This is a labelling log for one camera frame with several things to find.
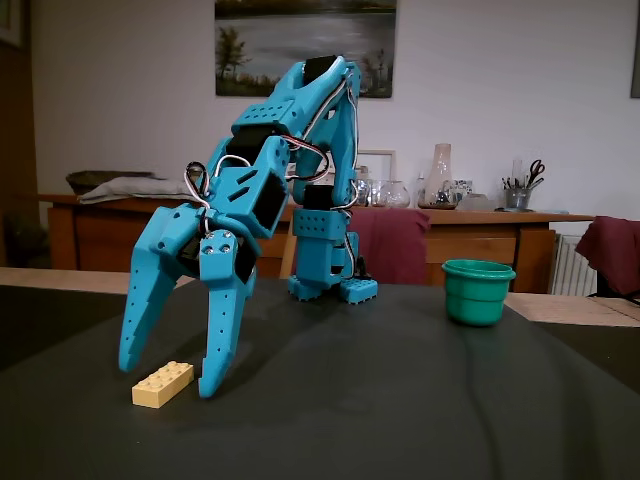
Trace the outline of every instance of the pen holder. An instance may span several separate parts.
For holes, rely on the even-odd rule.
[[[504,191],[506,208],[526,210],[529,207],[529,199],[532,190],[529,188],[508,188]]]

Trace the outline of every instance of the yellow lego brick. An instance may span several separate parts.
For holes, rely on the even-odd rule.
[[[134,405],[160,408],[193,381],[193,365],[169,362],[131,389]]]

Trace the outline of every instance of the dark table surface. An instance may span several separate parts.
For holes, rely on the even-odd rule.
[[[259,281],[216,395],[194,382],[155,410],[131,387],[169,360],[199,370],[206,290],[174,292],[130,374],[122,317],[104,320],[123,297],[43,292],[0,301],[86,326],[5,358],[0,478],[640,478],[640,397],[509,309],[475,329],[446,320],[438,289],[351,306]]]

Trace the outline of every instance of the glass jar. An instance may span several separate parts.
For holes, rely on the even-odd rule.
[[[400,180],[385,182],[382,187],[382,195],[385,197],[385,204],[391,208],[407,208],[411,203],[409,191]]]
[[[372,207],[386,207],[387,198],[384,195],[384,187],[387,183],[384,180],[368,180],[369,182],[369,202]]]
[[[358,200],[356,200],[356,205],[359,207],[366,207],[369,205],[369,191],[370,191],[369,182],[367,180],[357,179],[356,180],[356,194],[358,195]]]

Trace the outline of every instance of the pillow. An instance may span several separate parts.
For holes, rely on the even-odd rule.
[[[128,197],[193,200],[183,181],[143,177],[114,178],[81,195],[79,200],[80,203],[90,204]]]

